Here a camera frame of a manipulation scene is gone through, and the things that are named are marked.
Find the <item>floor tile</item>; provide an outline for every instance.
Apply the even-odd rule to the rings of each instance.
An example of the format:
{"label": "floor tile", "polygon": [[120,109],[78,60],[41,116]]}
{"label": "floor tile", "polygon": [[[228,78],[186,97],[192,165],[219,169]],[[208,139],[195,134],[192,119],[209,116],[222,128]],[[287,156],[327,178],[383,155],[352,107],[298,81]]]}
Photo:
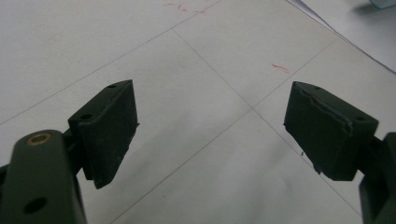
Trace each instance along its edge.
{"label": "floor tile", "polygon": [[221,1],[175,30],[250,105],[335,39],[288,2],[276,0]]}
{"label": "floor tile", "polygon": [[189,11],[163,0],[3,4],[0,124],[218,1],[185,1]]}
{"label": "floor tile", "polygon": [[[337,40],[255,107],[298,152],[302,152],[301,148],[282,125],[292,81],[320,86],[378,119],[380,124],[375,136],[380,139],[396,130],[396,76],[348,43]],[[361,177],[362,174],[358,174],[352,183],[324,178],[360,212]]]}
{"label": "floor tile", "polygon": [[103,87],[130,78],[141,124],[110,185],[96,190],[79,174],[89,223],[111,222],[250,109],[170,31],[0,126],[1,162],[22,133],[65,131]]}
{"label": "floor tile", "polygon": [[254,111],[115,223],[361,223]]}

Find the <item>white floor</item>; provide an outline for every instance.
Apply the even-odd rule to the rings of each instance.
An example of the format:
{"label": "white floor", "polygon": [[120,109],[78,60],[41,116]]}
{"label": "white floor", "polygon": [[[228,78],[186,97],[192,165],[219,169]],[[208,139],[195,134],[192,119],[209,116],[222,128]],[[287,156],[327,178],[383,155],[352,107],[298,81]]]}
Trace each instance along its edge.
{"label": "white floor", "polygon": [[383,138],[396,76],[286,0],[9,1],[0,28],[0,165],[134,81],[141,125],[116,178],[79,174],[89,223],[361,223],[362,175],[318,175],[285,132],[290,86],[343,98]]}

